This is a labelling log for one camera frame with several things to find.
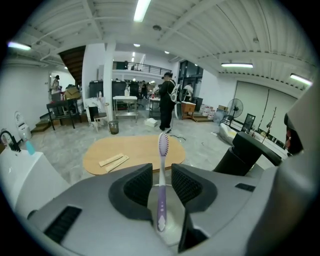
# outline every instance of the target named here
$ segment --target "wooden table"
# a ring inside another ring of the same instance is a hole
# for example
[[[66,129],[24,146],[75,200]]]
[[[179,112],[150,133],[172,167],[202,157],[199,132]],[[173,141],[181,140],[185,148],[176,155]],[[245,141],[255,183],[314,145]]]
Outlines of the wooden table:
[[[158,152],[158,135],[107,137],[93,143],[83,158],[83,167],[93,175],[106,173],[105,165],[100,167],[99,162],[123,153],[129,159],[115,168],[112,172],[123,168],[152,163],[153,172],[160,169]],[[185,149],[173,137],[169,138],[169,151],[165,158],[165,169],[169,170],[172,164],[181,164],[186,157]]]
[[[181,105],[182,105],[182,120],[192,119],[194,117],[196,104],[191,102],[181,101]]]

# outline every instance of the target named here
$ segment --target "white table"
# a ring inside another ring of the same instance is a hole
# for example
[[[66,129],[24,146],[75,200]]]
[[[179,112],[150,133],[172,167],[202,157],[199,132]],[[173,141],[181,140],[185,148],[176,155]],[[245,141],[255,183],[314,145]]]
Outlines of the white table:
[[[138,119],[138,108],[137,108],[137,103],[138,103],[138,98],[136,96],[114,96],[113,98],[113,106],[114,106],[114,118],[117,119],[117,117],[121,116],[132,116],[135,117],[135,122],[137,122]],[[133,112],[123,112],[119,113],[118,112],[118,105],[117,102],[122,101],[124,103],[134,103],[134,111]]]

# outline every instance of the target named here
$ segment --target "white wall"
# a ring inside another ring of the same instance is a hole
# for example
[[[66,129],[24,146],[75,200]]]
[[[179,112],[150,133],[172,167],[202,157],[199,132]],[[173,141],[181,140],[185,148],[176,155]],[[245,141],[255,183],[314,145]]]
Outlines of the white wall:
[[[285,114],[296,102],[296,98],[271,88],[248,82],[237,82],[235,97],[242,101],[243,112],[236,119],[244,122],[247,114],[255,116],[255,129],[259,127],[267,131],[267,124],[271,121],[276,107],[275,117],[272,122],[270,134],[284,142],[286,126]]]
[[[85,47],[82,64],[82,97],[89,95],[89,83],[98,79],[98,69],[105,64],[106,49],[104,43],[89,44]]]
[[[5,128],[17,141],[21,138],[15,122],[20,111],[30,129],[48,111],[49,70],[39,67],[4,67],[0,74],[0,130]]]
[[[293,98],[287,94],[270,89],[260,129],[264,131],[268,130],[267,124],[271,121],[276,107],[275,117],[272,121],[270,134],[281,142],[285,142],[287,132],[287,127],[284,123],[285,114],[292,108],[296,100],[296,98]]]
[[[73,78],[73,76],[66,70],[64,71],[52,71],[51,72],[51,79],[50,79],[50,85],[52,85],[54,79],[56,76],[59,76],[60,80],[59,80],[59,85],[62,86],[62,92],[64,92],[66,90],[66,87],[68,85],[74,85],[75,84],[75,79]]]
[[[144,64],[164,68],[167,70],[173,70],[173,64],[170,63],[167,58],[152,54],[145,55]]]
[[[235,98],[243,104],[242,114],[236,120],[244,123],[247,114],[255,116],[253,125],[257,129],[265,112],[269,89],[248,82],[237,82]]]
[[[199,98],[203,98],[203,104],[216,110],[219,105],[228,106],[235,96],[236,86],[237,81],[233,78],[216,77],[203,70]]]

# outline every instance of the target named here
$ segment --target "toothbrush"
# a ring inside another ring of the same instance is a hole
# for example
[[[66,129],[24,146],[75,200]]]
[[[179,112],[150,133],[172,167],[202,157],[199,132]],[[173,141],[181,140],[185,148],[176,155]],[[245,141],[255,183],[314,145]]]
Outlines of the toothbrush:
[[[158,149],[160,155],[160,173],[159,173],[159,190],[158,190],[158,208],[157,208],[157,229],[163,232],[167,222],[167,204],[166,204],[166,177],[165,177],[165,162],[166,155],[169,149],[168,135],[161,133],[158,140]]]

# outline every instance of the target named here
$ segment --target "backpack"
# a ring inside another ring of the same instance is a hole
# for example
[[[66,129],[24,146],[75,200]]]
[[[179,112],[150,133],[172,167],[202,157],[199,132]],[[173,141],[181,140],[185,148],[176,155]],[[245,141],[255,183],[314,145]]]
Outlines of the backpack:
[[[170,80],[170,82],[174,85],[174,88],[171,93],[169,93],[169,91],[167,91],[167,93],[169,94],[171,101],[174,103],[177,103],[178,89],[180,87],[180,84],[175,84],[172,80]]]

